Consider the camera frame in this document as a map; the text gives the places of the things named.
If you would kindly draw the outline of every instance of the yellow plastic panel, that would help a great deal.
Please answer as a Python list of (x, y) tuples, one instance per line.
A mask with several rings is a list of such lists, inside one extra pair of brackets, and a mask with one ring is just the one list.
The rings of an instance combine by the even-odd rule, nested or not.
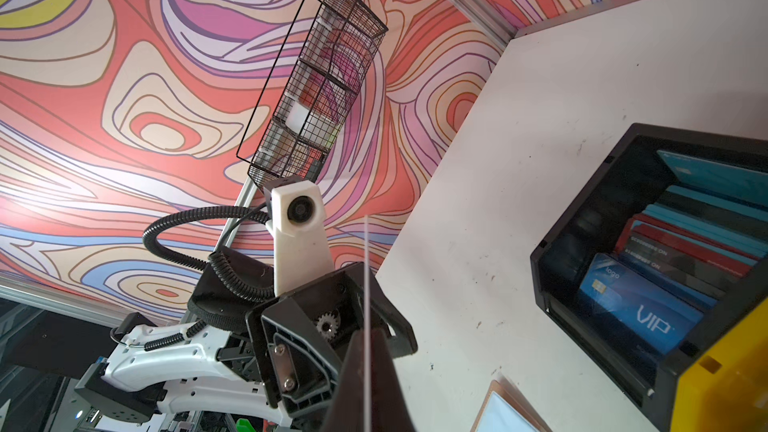
[(708, 350), (677, 384), (672, 432), (768, 427), (768, 300)]

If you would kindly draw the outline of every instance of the wire mesh basket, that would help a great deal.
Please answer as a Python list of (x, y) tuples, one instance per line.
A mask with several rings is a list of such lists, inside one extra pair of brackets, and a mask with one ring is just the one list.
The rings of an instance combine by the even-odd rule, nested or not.
[[(257, 187), (288, 176), (317, 180), (387, 32), (361, 0), (318, 1), (320, 8), (256, 152), (240, 156), (245, 135), (237, 149), (237, 157), (250, 163), (248, 175)], [(262, 90), (254, 112), (263, 95)]]

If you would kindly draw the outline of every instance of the screw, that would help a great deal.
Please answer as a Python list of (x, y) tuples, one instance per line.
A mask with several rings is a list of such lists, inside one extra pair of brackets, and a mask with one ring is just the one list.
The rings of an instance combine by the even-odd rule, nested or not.
[(283, 382), (283, 388), (286, 390), (286, 392), (291, 392), (295, 386), (296, 381), (293, 379), (293, 377), (288, 377), (286, 381)]

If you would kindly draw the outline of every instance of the light blue paper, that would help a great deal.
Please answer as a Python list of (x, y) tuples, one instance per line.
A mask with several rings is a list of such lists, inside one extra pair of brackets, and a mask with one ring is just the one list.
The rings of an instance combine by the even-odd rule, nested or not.
[(506, 400), (495, 392), (491, 392), (476, 432), (537, 432), (537, 430)]

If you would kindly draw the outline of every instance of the robotic arm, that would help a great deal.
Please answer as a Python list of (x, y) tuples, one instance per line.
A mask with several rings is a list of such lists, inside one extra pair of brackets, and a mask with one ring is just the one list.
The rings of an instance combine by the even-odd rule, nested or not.
[[(274, 268), (217, 250), (189, 302), (200, 321), (156, 327), (139, 313), (129, 315), (113, 332), (117, 347), (91, 365), (78, 394), (105, 416), (137, 424), (154, 413), (210, 410), (307, 431), (320, 430), (327, 415), (335, 422), (347, 417), (354, 427), (344, 430), (357, 430), (360, 418), (339, 412), (344, 404), (326, 412), (342, 383), (343, 401), (362, 396), (362, 385), (342, 371), (359, 375), (348, 363), (362, 362), (366, 272), (359, 262), (333, 270), (325, 210), (312, 182), (280, 179), (265, 186), (264, 196)], [(412, 430), (391, 366), (392, 358), (416, 352), (416, 338), (373, 276), (370, 285), (372, 331), (378, 329), (373, 362), (389, 361), (374, 378), (387, 384), (383, 396), (399, 398), (392, 403), (402, 410), (391, 417), (405, 418), (400, 430)], [(274, 296), (264, 297), (270, 288)], [(389, 390), (392, 384), (396, 390)]]

